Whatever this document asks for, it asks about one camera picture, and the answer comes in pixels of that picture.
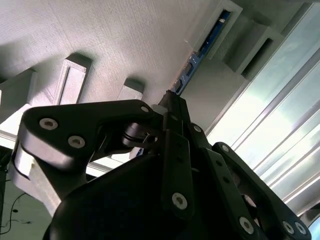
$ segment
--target glass panel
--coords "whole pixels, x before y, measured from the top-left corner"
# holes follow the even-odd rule
[[[209,134],[211,144],[232,146],[262,113],[320,47],[319,23],[319,7],[313,7]]]
[[[295,168],[293,168],[286,176],[278,181],[271,189],[278,195],[279,198],[284,199],[295,189],[319,173],[320,169],[320,148],[318,147]]]
[[[237,149],[237,154],[251,168],[276,148],[292,132],[299,119],[320,99],[319,76],[318,64]]]

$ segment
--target ceiling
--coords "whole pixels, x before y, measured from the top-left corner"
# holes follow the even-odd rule
[[[38,73],[33,105],[50,105],[63,60],[77,52],[93,60],[80,102],[116,100],[125,79],[133,77],[145,84],[142,100],[157,104],[193,50],[188,37],[195,23],[204,9],[209,6],[213,11],[219,2],[3,0],[0,78],[33,68]],[[235,2],[244,8],[246,18],[279,31],[301,5],[277,0]],[[238,34],[231,31],[219,57],[225,56]]]

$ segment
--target black metal bracket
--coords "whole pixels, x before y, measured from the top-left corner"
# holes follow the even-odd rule
[[[42,199],[50,201],[53,193],[61,201],[51,208],[55,239],[91,238],[97,231],[106,238],[153,238],[145,228],[165,239],[187,233],[212,239],[223,228],[219,235],[231,239],[311,239],[299,218],[229,146],[208,143],[190,121],[184,99],[168,91],[159,105],[167,109],[163,115],[139,100],[24,113],[14,152],[21,147],[35,159],[37,168],[30,171],[35,175],[26,177],[35,185],[48,183],[49,192],[37,188]],[[86,183],[90,161],[133,147],[143,148],[142,156]],[[59,176],[75,182],[61,187]],[[258,221],[242,194],[256,204]],[[85,230],[74,223],[78,219]]]

